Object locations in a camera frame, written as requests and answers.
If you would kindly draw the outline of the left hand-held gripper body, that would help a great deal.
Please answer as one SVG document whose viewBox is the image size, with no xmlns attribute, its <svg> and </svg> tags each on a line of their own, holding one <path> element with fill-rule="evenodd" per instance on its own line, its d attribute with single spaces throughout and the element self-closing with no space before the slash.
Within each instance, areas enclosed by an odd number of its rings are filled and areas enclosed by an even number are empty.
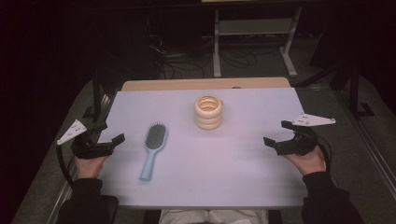
<svg viewBox="0 0 396 224">
<path fill-rule="evenodd" d="M 57 145 L 61 146 L 69 140 L 74 140 L 71 149 L 74 155 L 80 159 L 110 156 L 114 149 L 106 148 L 101 146 L 101 143 L 95 142 L 93 137 L 90 136 L 90 130 L 80 120 L 76 119 L 57 140 Z"/>
</svg>

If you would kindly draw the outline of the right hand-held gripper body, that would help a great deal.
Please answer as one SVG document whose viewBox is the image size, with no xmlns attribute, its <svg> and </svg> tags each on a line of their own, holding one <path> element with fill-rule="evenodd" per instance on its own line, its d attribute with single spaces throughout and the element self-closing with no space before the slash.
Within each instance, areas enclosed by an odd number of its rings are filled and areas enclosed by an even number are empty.
<svg viewBox="0 0 396 224">
<path fill-rule="evenodd" d="M 335 122 L 335 119 L 302 113 L 291 121 L 295 126 L 294 136 L 290 140 L 277 142 L 278 149 L 275 149 L 276 153 L 278 155 L 298 154 L 303 156 L 311 152 L 318 145 L 318 135 L 312 128 L 334 124 Z"/>
</svg>

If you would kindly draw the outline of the light blue hairbrush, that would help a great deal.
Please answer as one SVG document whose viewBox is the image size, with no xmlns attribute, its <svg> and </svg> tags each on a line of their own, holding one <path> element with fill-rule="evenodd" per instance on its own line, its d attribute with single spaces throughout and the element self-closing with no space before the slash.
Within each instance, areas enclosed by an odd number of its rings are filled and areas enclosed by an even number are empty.
<svg viewBox="0 0 396 224">
<path fill-rule="evenodd" d="M 149 126 L 145 139 L 145 147 L 148 151 L 148 157 L 140 175 L 140 180 L 147 182 L 150 181 L 155 155 L 164 147 L 166 137 L 167 129 L 163 123 L 155 122 Z"/>
</svg>

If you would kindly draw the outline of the cream ribbed cup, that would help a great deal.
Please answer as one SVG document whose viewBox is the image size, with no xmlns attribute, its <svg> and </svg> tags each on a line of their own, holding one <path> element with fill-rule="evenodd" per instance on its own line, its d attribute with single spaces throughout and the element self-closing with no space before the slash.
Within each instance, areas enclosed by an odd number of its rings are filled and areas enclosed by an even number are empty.
<svg viewBox="0 0 396 224">
<path fill-rule="evenodd" d="M 203 95 L 194 103 L 196 125 L 203 130 L 214 130 L 222 123 L 223 102 L 214 95 Z"/>
</svg>

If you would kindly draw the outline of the person's left hand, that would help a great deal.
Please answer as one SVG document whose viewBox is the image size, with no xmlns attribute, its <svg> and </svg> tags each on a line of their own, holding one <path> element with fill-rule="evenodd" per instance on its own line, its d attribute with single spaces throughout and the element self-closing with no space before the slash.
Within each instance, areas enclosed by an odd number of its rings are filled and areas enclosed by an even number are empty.
<svg viewBox="0 0 396 224">
<path fill-rule="evenodd" d="M 97 178 L 106 160 L 107 156 L 94 159 L 80 159 L 75 157 L 78 178 Z"/>
</svg>

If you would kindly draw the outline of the person's right hand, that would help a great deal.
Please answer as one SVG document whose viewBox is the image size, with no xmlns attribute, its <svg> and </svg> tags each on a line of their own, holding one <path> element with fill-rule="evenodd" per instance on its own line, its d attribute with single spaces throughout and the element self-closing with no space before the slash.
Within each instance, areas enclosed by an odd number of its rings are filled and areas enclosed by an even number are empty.
<svg viewBox="0 0 396 224">
<path fill-rule="evenodd" d="M 290 161 L 301 175 L 309 175 L 316 172 L 326 171 L 324 155 L 319 146 L 316 146 L 311 152 L 303 156 L 290 154 L 286 155 L 285 159 Z"/>
</svg>

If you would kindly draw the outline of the black metal stand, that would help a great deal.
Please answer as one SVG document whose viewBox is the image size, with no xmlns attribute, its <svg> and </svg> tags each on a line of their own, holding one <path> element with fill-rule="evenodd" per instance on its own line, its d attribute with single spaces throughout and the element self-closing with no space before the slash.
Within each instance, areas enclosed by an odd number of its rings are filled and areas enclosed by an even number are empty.
<svg viewBox="0 0 396 224">
<path fill-rule="evenodd" d="M 91 119 L 93 122 L 102 120 L 109 102 L 110 99 L 101 83 L 100 75 L 95 72 L 92 79 L 92 104 L 86 108 L 83 118 Z"/>
<path fill-rule="evenodd" d="M 355 119 L 372 117 L 375 113 L 366 103 L 359 102 L 360 73 L 359 67 L 354 60 L 341 60 L 334 65 L 320 71 L 312 77 L 294 84 L 296 88 L 306 88 L 320 79 L 334 73 L 330 82 L 330 88 L 341 91 L 349 83 L 348 109 Z"/>
</svg>

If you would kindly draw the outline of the person's legs in light trousers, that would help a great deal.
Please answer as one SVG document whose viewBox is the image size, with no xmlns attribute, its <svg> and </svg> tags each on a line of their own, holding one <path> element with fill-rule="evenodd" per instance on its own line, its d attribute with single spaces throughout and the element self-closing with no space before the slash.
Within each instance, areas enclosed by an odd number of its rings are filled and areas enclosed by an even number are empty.
<svg viewBox="0 0 396 224">
<path fill-rule="evenodd" d="M 159 224 L 269 224 L 267 210 L 162 210 Z"/>
</svg>

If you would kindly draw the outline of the metal floor rail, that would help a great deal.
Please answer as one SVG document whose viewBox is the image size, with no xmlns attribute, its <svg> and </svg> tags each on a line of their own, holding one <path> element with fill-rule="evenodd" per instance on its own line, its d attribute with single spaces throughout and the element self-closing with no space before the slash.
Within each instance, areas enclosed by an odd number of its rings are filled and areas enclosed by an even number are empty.
<svg viewBox="0 0 396 224">
<path fill-rule="evenodd" d="M 71 196 L 71 187 L 65 179 L 61 168 L 57 166 L 56 173 L 51 177 L 53 183 L 52 203 L 45 224 L 56 224 L 58 213 L 63 203 Z"/>
<path fill-rule="evenodd" d="M 383 179 L 389 193 L 392 195 L 393 199 L 396 201 L 396 174 L 389 168 L 388 163 L 385 161 L 383 155 L 380 153 L 375 141 L 368 133 L 366 127 L 363 125 L 360 119 L 358 119 L 348 108 L 347 98 L 343 93 L 337 91 L 335 97 L 346 113 L 348 119 L 352 123 L 352 126 L 357 131 L 363 144 L 365 145 L 366 151 L 378 171 L 379 175 Z"/>
</svg>

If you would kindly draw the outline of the white metal frame rack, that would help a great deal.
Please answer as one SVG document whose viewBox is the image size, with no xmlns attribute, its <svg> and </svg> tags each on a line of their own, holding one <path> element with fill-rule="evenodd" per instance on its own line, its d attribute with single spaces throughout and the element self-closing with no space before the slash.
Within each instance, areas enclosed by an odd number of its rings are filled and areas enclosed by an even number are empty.
<svg viewBox="0 0 396 224">
<path fill-rule="evenodd" d="M 303 8 L 297 7 L 290 18 L 257 19 L 257 20 L 221 20 L 219 11 L 215 11 L 214 23 L 214 52 L 213 72 L 214 77 L 221 77 L 219 60 L 219 38 L 226 35 L 286 35 L 287 39 L 279 48 L 283 62 L 291 77 L 297 76 L 292 60 L 289 56 L 290 47 L 298 26 Z"/>
</svg>

